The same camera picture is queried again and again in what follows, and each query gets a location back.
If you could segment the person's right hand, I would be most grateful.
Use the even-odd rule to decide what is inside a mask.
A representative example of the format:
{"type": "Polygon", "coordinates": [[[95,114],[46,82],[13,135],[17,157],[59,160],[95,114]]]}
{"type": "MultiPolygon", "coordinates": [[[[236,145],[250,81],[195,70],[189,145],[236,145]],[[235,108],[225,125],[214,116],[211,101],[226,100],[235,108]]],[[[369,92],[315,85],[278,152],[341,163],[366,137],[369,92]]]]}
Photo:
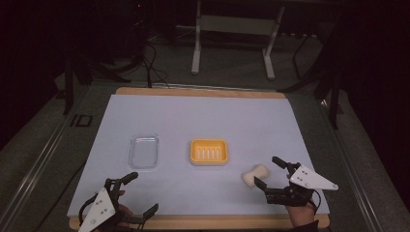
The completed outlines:
{"type": "Polygon", "coordinates": [[[307,203],[306,206],[285,207],[293,227],[305,226],[315,222],[315,208],[307,203]]]}

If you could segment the yellow soap dish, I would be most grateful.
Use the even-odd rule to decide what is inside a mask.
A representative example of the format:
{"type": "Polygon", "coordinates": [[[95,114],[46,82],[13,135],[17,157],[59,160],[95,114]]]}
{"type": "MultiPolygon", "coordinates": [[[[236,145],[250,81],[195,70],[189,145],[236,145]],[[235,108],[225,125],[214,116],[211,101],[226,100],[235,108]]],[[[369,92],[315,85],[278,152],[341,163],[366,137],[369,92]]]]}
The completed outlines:
{"type": "Polygon", "coordinates": [[[194,165],[225,165],[229,161],[223,139],[194,139],[190,143],[190,162],[194,165]]]}

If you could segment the white metal stand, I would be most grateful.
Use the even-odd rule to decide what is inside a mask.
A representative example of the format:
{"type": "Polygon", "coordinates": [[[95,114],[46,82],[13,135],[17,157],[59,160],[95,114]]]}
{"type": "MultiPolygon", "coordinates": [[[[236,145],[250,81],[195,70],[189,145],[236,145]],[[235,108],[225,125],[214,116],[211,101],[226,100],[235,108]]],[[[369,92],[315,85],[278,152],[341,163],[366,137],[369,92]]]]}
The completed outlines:
{"type": "Polygon", "coordinates": [[[268,36],[269,42],[262,49],[262,56],[267,78],[274,80],[276,78],[271,53],[274,43],[278,36],[278,29],[285,12],[285,7],[279,7],[275,19],[246,18],[235,16],[222,16],[203,14],[201,12],[202,1],[196,0],[195,14],[195,44],[191,62],[192,74],[199,74],[201,58],[201,32],[222,32],[268,36]]]}

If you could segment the clear plastic lid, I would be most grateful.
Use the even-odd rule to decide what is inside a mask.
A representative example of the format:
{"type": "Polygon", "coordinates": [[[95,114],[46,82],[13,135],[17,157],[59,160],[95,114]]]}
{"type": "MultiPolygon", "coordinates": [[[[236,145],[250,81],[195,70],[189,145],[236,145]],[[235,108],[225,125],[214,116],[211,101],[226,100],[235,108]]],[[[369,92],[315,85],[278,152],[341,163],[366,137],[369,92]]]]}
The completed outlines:
{"type": "Polygon", "coordinates": [[[129,166],[132,169],[151,169],[159,161],[159,137],[155,133],[137,133],[132,136],[129,166]]]}

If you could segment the metal floor rail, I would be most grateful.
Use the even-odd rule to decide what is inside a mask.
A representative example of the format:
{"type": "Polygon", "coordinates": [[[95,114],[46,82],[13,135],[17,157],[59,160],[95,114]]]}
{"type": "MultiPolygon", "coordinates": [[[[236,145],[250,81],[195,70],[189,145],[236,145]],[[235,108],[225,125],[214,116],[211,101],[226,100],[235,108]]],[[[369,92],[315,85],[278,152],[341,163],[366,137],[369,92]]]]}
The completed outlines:
{"type": "Polygon", "coordinates": [[[68,113],[62,100],[52,99],[0,151],[0,232],[15,223],[85,95],[74,95],[68,113]]]}
{"type": "Polygon", "coordinates": [[[383,232],[383,192],[391,182],[377,153],[349,102],[340,97],[336,106],[337,128],[331,126],[340,163],[369,232],[383,232]]]}

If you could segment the person's left hand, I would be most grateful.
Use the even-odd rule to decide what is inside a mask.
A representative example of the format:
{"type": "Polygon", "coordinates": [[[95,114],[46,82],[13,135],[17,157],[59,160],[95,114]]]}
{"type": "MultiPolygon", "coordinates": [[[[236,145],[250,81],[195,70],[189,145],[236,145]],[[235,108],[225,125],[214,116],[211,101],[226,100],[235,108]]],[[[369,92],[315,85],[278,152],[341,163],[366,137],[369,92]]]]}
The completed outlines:
{"type": "MultiPolygon", "coordinates": [[[[122,196],[125,194],[125,190],[120,190],[119,191],[119,196],[122,196]]],[[[127,217],[132,217],[133,216],[133,212],[126,206],[119,204],[118,206],[118,210],[122,213],[124,213],[127,217]]],[[[122,227],[129,227],[129,223],[125,222],[125,221],[120,221],[117,225],[122,226],[122,227]]]]}

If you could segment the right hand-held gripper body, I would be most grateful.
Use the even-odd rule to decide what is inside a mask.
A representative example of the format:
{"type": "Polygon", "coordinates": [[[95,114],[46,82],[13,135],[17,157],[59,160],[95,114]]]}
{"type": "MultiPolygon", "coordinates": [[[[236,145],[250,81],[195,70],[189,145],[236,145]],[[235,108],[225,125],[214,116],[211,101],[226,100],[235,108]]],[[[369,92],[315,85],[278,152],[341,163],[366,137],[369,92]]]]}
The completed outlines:
{"type": "Polygon", "coordinates": [[[306,206],[316,204],[311,197],[318,189],[338,190],[338,185],[300,163],[289,163],[288,171],[289,186],[285,188],[268,188],[265,196],[268,204],[283,206],[306,206]]]}

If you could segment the black rectangular floor frame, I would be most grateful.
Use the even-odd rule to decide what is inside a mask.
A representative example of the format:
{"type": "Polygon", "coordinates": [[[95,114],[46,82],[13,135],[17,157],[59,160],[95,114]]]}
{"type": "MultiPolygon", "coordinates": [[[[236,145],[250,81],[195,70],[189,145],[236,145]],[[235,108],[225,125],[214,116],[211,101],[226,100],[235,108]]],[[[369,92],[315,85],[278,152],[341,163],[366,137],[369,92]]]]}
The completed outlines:
{"type": "Polygon", "coordinates": [[[70,123],[71,127],[90,127],[93,122],[91,115],[75,114],[70,123]]]}

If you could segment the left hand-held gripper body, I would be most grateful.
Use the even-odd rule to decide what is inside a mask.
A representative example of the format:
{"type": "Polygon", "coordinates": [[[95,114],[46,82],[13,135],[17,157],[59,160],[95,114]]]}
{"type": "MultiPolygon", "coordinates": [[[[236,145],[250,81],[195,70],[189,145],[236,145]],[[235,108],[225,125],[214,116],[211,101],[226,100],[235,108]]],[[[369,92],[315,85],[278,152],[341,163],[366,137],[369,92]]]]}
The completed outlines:
{"type": "Polygon", "coordinates": [[[107,179],[104,187],[84,203],[85,206],[91,205],[91,209],[86,217],[82,217],[84,207],[80,209],[78,232],[136,232],[143,228],[142,217],[127,217],[118,210],[120,180],[107,179]],[[128,222],[129,227],[117,225],[122,220],[128,222]]]}

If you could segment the white soap bar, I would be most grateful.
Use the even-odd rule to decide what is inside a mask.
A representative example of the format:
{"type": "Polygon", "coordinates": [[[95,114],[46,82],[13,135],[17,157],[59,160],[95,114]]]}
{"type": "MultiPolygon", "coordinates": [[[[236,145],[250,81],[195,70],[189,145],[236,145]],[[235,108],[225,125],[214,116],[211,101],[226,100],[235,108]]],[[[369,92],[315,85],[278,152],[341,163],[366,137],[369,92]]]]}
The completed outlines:
{"type": "Polygon", "coordinates": [[[265,179],[270,176],[270,171],[264,164],[257,164],[254,168],[242,175],[242,180],[248,187],[254,187],[254,178],[265,179]]]}

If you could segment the black stand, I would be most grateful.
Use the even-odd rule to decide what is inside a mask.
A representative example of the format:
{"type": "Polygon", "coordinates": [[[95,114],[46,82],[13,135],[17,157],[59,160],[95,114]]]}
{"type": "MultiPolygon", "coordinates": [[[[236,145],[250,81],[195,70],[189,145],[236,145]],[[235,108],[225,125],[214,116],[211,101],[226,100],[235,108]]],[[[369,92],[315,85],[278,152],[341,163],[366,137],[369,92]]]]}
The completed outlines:
{"type": "Polygon", "coordinates": [[[116,82],[130,83],[129,80],[110,71],[91,58],[80,53],[72,53],[65,61],[64,89],[61,91],[62,97],[65,100],[64,115],[67,115],[73,107],[73,77],[76,76],[81,84],[90,85],[93,79],[90,74],[91,70],[97,71],[116,82]]]}
{"type": "Polygon", "coordinates": [[[331,36],[331,29],[320,29],[316,33],[316,37],[318,38],[319,42],[323,44],[323,47],[319,52],[316,60],[313,62],[312,66],[303,75],[300,75],[296,61],[296,55],[308,40],[308,37],[304,38],[304,40],[292,56],[292,64],[300,81],[289,87],[278,89],[278,91],[280,93],[293,93],[312,82],[318,81],[318,85],[313,91],[313,95],[317,100],[320,100],[322,102],[326,99],[327,96],[330,96],[330,101],[328,102],[329,121],[333,129],[337,130],[337,111],[341,72],[332,71],[330,68],[325,68],[325,61],[323,59],[324,53],[326,52],[326,44],[331,36]]]}

